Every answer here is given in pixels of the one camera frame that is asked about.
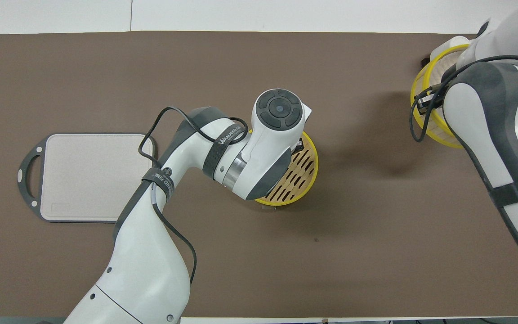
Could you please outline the yellow-rimmed bamboo steamer tier, unlined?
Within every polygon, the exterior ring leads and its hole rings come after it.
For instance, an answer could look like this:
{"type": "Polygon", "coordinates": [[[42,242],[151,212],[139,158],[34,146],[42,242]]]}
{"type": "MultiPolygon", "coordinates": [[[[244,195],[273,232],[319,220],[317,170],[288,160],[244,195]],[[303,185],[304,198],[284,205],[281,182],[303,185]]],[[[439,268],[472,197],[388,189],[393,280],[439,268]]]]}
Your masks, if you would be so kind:
{"type": "Polygon", "coordinates": [[[290,166],[284,176],[257,203],[281,207],[295,203],[308,193],[318,176],[319,156],[313,140],[304,132],[301,137],[303,148],[292,154],[290,166]]]}

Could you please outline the white steamer liner cloth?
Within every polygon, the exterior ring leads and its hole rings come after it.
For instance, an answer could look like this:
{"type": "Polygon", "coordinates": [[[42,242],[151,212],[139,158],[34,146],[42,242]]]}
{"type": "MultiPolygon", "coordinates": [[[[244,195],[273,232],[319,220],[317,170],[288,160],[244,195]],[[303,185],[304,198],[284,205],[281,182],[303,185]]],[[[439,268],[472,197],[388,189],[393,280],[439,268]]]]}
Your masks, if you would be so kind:
{"type": "Polygon", "coordinates": [[[458,61],[460,55],[464,52],[464,49],[449,49],[447,53],[442,55],[437,62],[434,63],[430,74],[430,84],[440,84],[445,72],[454,66],[458,61]]]}

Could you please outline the white cutting board, grey rim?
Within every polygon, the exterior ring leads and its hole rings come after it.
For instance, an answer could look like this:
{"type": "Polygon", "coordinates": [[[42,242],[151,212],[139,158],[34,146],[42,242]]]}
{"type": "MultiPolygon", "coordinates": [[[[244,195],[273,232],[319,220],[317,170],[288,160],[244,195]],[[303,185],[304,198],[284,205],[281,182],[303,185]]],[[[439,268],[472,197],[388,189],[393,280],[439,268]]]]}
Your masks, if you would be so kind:
{"type": "Polygon", "coordinates": [[[25,156],[17,185],[49,223],[115,223],[152,162],[141,133],[56,133],[25,156]]]}

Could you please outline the brown table mat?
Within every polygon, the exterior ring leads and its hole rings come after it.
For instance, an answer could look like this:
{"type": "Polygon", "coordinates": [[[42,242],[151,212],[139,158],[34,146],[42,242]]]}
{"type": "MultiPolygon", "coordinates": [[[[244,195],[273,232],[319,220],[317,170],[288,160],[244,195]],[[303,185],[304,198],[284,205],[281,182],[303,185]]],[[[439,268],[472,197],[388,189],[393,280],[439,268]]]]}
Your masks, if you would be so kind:
{"type": "Polygon", "coordinates": [[[518,247],[464,150],[412,140],[421,59],[451,35],[127,31],[0,35],[0,316],[65,317],[112,224],[48,223],[17,189],[47,135],[146,132],[161,109],[311,109],[314,186],[272,210],[189,170],[164,209],[195,246],[184,317],[518,316],[518,247]]]}

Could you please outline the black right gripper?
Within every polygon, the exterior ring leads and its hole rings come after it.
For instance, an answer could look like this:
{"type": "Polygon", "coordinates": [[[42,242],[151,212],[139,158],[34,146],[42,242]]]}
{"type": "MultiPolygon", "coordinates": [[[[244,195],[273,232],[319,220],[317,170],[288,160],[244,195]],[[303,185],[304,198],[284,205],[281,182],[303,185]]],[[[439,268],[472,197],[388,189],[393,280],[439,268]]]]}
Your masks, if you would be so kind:
{"type": "Polygon", "coordinates": [[[432,109],[438,109],[443,106],[443,96],[436,96],[436,92],[440,90],[441,87],[441,83],[434,84],[415,95],[415,108],[419,113],[427,113],[432,109]]]}

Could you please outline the yellow-rimmed bamboo steamer tier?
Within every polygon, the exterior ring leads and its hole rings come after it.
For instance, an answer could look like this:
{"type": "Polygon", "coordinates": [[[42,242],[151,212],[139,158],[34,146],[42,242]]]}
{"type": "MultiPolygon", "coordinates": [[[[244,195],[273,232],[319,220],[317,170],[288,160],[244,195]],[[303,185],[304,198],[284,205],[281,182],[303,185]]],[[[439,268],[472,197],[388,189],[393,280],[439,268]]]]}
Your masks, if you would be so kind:
{"type": "Polygon", "coordinates": [[[318,176],[319,156],[313,140],[304,132],[301,137],[303,148],[292,154],[290,166],[284,176],[257,203],[281,207],[295,203],[308,193],[318,176]]]}
{"type": "MultiPolygon", "coordinates": [[[[468,45],[459,45],[452,47],[451,50],[454,49],[464,49],[467,48],[468,45]]],[[[419,94],[422,90],[425,90],[426,88],[430,87],[430,74],[432,71],[432,68],[434,67],[434,63],[439,60],[439,58],[448,52],[449,49],[446,51],[440,53],[439,56],[437,56],[434,61],[430,61],[430,64],[428,66],[422,68],[415,79],[413,80],[413,84],[411,86],[411,93],[410,93],[410,103],[413,104],[415,100],[415,95],[419,94]]],[[[449,146],[451,148],[456,149],[462,149],[463,146],[460,144],[460,142],[454,137],[452,134],[452,131],[450,131],[450,128],[448,127],[446,121],[444,120],[444,115],[442,112],[442,108],[435,109],[433,113],[431,113],[429,118],[429,123],[426,129],[426,135],[428,135],[430,138],[432,138],[434,141],[437,141],[438,143],[449,146]]]]}

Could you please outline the white plastic cup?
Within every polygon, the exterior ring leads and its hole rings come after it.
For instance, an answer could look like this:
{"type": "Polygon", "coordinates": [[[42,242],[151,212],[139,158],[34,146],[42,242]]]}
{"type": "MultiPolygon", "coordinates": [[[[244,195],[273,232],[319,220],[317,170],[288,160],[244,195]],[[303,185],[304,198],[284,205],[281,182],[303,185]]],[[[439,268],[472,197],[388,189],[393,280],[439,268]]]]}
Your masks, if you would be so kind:
{"type": "Polygon", "coordinates": [[[434,49],[429,56],[430,61],[434,61],[434,59],[440,55],[440,53],[446,51],[447,49],[450,49],[455,46],[459,45],[469,45],[470,40],[467,39],[465,36],[455,36],[448,41],[442,43],[441,45],[437,46],[436,49],[434,49]]]}

